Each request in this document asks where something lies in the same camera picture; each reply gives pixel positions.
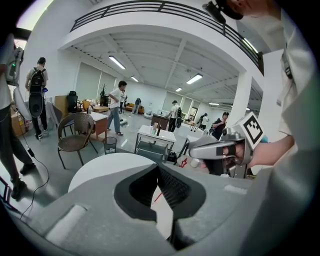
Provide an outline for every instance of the gray floor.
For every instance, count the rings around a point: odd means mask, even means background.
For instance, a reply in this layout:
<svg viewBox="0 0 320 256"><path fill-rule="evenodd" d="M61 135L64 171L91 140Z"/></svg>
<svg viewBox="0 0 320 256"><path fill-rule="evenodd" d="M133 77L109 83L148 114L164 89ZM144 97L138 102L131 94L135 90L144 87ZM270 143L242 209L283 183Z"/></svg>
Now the gray floor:
<svg viewBox="0 0 320 256"><path fill-rule="evenodd" d="M125 118L128 121L128 126L120 128L121 132L124 133L124 136L121 137L115 134L114 124L112 123L110 126L112 131L108 132L108 137L117 138L117 152L134 152L138 129L141 125L150 125L151 120L144 118L142 114L132 115L132 113L128 111L121 114L120 118ZM35 157L46 165L50 175L48 184L37 190L33 206L25 213L26 217L29 217L30 219L38 211L41 211L42 208L68 192L69 184L73 176L82 166L77 152L61 152L61 157L66 169L63 168L57 152L58 135L56 127L50 123L48 129L49 135L43 137L41 141L36 140L33 130L25 134L26 141L34 152ZM71 134L69 128L66 128L66 133L67 135ZM22 136L20 137L20 140L22 144L26 146L26 142ZM176 140L177 142L174 144L173 150L179 152L185 142L185 138L176 137ZM104 154L104 148L101 141L92 140L92 143L97 149L98 154L89 144L86 148L81 150L84 164ZM18 170L22 168L23 164L19 160L15 159L15 162ZM33 191L45 183L48 177L45 167L36 160L34 160L34 163L37 166L37 170L20 177L27 184L27 191L24 198L20 201L10 200L10 203L21 212L24 212L30 205ZM10 187L12 187L10 176L1 163L0 176L10 185Z"/></svg>

